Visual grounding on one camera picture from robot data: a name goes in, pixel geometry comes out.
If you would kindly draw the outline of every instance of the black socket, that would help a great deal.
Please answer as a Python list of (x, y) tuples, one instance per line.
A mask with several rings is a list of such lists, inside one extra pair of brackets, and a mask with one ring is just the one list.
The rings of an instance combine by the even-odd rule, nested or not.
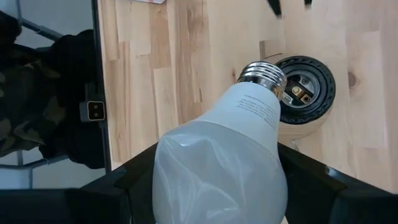
[(333, 104), (336, 84), (329, 68), (320, 61), (306, 56), (285, 58), (276, 65), (287, 75), (300, 71), (315, 77), (320, 91), (315, 101), (303, 108), (294, 108), (280, 101), (280, 121), (287, 124), (305, 124), (323, 116)]

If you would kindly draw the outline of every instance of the led light bulb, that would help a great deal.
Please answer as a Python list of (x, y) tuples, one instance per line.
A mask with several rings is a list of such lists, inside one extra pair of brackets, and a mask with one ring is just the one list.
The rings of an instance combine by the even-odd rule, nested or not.
[(287, 184), (277, 135), (286, 82), (275, 65), (251, 63), (213, 109), (160, 139), (158, 224), (281, 223)]

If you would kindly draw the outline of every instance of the wooden table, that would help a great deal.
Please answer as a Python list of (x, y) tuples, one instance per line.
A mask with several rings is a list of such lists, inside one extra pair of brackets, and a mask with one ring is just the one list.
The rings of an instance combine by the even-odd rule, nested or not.
[(397, 0), (99, 0), (113, 168), (211, 108), (249, 62), (284, 52), (328, 65), (336, 99), (305, 154), (398, 192)]

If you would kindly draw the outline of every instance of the metal threads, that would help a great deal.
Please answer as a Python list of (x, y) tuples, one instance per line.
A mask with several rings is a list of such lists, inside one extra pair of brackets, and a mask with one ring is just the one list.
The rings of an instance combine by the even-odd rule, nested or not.
[(239, 82), (262, 85), (280, 100), (286, 87), (286, 76), (276, 65), (267, 62), (253, 62), (246, 66), (238, 78)]

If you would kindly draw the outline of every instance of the wooden surface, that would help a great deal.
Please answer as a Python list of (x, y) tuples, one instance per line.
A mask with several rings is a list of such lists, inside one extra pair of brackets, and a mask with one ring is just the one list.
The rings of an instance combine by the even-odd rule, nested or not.
[(249, 62), (308, 55), (336, 80), (325, 124), (301, 152), (398, 192), (397, 0), (99, 0), (113, 168), (196, 118)]

